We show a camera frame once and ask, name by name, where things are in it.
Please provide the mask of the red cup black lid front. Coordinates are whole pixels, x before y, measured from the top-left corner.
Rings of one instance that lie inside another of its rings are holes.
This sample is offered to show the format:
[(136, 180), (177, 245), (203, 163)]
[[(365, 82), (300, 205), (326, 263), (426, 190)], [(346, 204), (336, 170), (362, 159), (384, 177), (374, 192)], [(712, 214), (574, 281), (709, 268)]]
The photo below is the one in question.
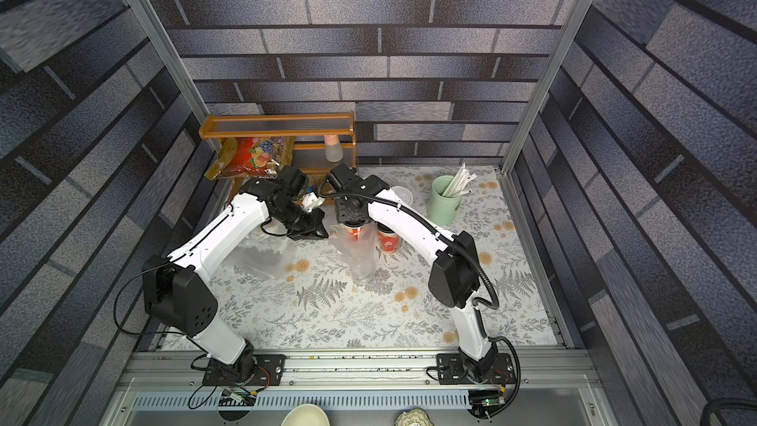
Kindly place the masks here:
[(400, 247), (400, 236), (384, 224), (377, 224), (380, 248), (385, 254), (395, 254)]

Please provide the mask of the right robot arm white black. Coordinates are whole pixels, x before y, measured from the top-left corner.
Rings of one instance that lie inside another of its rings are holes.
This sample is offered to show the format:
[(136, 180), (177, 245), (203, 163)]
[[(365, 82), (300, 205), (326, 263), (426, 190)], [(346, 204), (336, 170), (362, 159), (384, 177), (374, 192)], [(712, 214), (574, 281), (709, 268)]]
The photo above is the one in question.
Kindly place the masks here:
[(459, 334), (463, 371), (471, 382), (484, 383), (494, 371), (499, 350), (486, 332), (481, 310), (498, 310), (500, 300), (480, 264), (473, 238), (435, 225), (388, 183), (376, 176), (360, 177), (345, 164), (332, 168), (325, 182), (332, 191), (317, 195), (336, 202), (339, 221), (381, 224), (424, 258), (430, 266), (428, 290), (449, 309)]

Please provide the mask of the clear plastic carrier bag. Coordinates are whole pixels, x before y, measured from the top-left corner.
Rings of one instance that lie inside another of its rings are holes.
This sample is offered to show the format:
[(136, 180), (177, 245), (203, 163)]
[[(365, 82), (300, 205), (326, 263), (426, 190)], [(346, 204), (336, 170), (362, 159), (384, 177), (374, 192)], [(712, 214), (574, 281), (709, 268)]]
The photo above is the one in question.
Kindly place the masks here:
[(341, 227), (333, 225), (329, 229), (329, 242), (341, 255), (349, 268), (352, 280), (357, 285), (364, 285), (377, 269), (378, 229), (374, 222), (365, 224), (366, 238), (361, 242), (352, 239)]

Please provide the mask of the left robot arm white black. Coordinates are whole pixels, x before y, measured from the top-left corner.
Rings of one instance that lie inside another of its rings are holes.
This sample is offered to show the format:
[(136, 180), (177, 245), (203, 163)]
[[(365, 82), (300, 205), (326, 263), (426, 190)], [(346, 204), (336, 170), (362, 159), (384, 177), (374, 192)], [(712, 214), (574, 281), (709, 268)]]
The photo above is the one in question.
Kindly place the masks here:
[(165, 258), (152, 256), (143, 265), (146, 313), (204, 350), (223, 384), (251, 380), (256, 362), (252, 344), (218, 314), (209, 282), (242, 239), (268, 220), (280, 222), (292, 240), (328, 237), (323, 211), (308, 212), (295, 203), (308, 182), (303, 172), (292, 167), (282, 168), (275, 179), (251, 179), (194, 238)]

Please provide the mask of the red cup black lid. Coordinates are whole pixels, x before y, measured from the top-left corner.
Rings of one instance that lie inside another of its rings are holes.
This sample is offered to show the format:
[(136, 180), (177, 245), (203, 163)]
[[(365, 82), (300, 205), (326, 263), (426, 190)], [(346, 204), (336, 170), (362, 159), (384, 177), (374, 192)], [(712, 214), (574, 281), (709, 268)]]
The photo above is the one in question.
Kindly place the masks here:
[(356, 242), (361, 242), (366, 238), (366, 226), (355, 222), (345, 222), (341, 224), (343, 230)]
[(395, 254), (400, 247), (400, 236), (384, 224), (377, 224), (380, 248), (385, 254)]

